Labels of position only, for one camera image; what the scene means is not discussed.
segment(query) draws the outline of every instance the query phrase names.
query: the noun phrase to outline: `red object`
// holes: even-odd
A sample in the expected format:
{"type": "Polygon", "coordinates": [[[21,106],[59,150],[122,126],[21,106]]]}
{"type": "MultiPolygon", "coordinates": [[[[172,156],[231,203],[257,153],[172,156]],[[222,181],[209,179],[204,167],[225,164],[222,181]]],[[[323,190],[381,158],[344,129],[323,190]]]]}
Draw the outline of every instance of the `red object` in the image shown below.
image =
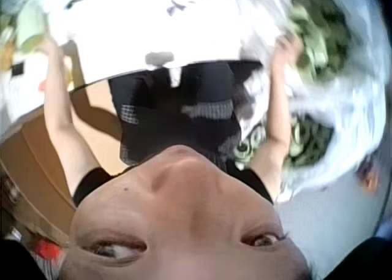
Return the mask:
{"type": "Polygon", "coordinates": [[[61,250],[54,243],[40,239],[34,248],[34,252],[45,260],[56,260],[60,256],[61,250]]]}

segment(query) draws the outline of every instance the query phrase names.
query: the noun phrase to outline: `floor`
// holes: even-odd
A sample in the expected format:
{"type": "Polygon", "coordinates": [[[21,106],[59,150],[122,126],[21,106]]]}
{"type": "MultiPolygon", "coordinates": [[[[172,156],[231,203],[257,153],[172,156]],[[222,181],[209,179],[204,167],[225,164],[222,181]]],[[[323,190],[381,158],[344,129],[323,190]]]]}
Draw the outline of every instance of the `floor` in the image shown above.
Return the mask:
{"type": "Polygon", "coordinates": [[[391,192],[391,139],[386,134],[378,153],[376,193],[362,191],[351,171],[323,192],[303,192],[277,206],[285,231],[319,276],[326,276],[354,247],[373,236],[382,212],[392,208],[391,201],[385,206],[391,192]]]}

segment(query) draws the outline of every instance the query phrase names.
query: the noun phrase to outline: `patterned fabric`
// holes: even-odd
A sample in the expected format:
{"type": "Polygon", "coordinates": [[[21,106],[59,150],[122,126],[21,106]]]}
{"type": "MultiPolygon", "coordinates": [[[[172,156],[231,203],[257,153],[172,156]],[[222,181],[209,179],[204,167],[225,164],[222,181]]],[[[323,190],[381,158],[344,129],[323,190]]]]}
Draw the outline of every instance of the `patterned fabric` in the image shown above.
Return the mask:
{"type": "Polygon", "coordinates": [[[168,70],[109,80],[122,124],[120,158],[137,165],[172,145],[187,145],[222,170],[241,131],[234,114],[233,74],[227,63],[183,68],[178,88],[168,70]]]}

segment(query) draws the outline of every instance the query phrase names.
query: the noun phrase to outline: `green vegetable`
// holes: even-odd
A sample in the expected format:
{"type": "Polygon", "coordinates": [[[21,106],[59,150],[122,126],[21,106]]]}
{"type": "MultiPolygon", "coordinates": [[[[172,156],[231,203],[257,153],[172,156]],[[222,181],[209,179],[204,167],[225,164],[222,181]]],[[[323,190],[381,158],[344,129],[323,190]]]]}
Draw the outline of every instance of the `green vegetable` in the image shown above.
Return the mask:
{"type": "MultiPolygon", "coordinates": [[[[325,154],[333,130],[313,121],[310,117],[292,116],[292,136],[284,167],[313,165],[325,154]]],[[[259,124],[234,150],[236,161],[248,165],[265,138],[265,127],[259,124]]]]}
{"type": "Polygon", "coordinates": [[[351,35],[333,0],[292,0],[288,24],[304,43],[297,66],[306,83],[329,81],[343,68],[351,35]]]}

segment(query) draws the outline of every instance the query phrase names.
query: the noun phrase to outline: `plastic bag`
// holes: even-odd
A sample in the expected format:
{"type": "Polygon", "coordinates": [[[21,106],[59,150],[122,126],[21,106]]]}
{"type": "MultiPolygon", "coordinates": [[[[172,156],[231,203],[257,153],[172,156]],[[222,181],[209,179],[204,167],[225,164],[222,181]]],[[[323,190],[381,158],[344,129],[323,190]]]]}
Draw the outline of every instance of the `plastic bag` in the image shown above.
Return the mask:
{"type": "Polygon", "coordinates": [[[290,0],[236,0],[241,26],[241,57],[268,66],[276,39],[287,24],[290,0]]]}
{"type": "MultiPolygon", "coordinates": [[[[391,50],[381,11],[376,0],[334,1],[345,13],[353,36],[343,70],[329,83],[309,85],[303,83],[296,69],[288,66],[285,69],[287,86],[291,90],[289,96],[294,97],[290,100],[291,111],[309,114],[315,121],[333,127],[334,135],[326,154],[315,165],[284,169],[280,201],[288,200],[304,189],[320,189],[332,183],[372,153],[383,135],[384,89],[390,78],[391,50]]],[[[285,14],[291,2],[266,0],[264,5],[257,4],[257,0],[237,2],[253,30],[251,36],[245,37],[244,45],[251,50],[253,44],[254,54],[265,65],[264,71],[245,84],[253,99],[252,113],[242,109],[237,114],[245,138],[268,107],[268,95],[263,94],[269,93],[272,38],[276,40],[285,32],[285,14]]]]}
{"type": "MultiPolygon", "coordinates": [[[[248,22],[243,35],[244,57],[269,67],[276,39],[285,33],[291,0],[236,0],[248,22]]],[[[345,13],[352,42],[344,68],[326,83],[304,83],[292,69],[287,84],[298,97],[329,99],[335,104],[366,105],[390,78],[391,48],[377,0],[334,0],[345,13]]]]}
{"type": "Polygon", "coordinates": [[[321,189],[334,182],[377,149],[386,122],[385,93],[362,107],[341,111],[327,102],[291,102],[290,112],[309,115],[334,129],[323,158],[309,167],[285,168],[282,174],[283,202],[305,189],[321,189]]]}
{"type": "Polygon", "coordinates": [[[391,48],[376,0],[334,0],[352,33],[344,68],[326,83],[303,83],[296,70],[287,84],[297,96],[329,98],[335,104],[366,105],[388,83],[391,48]]]}

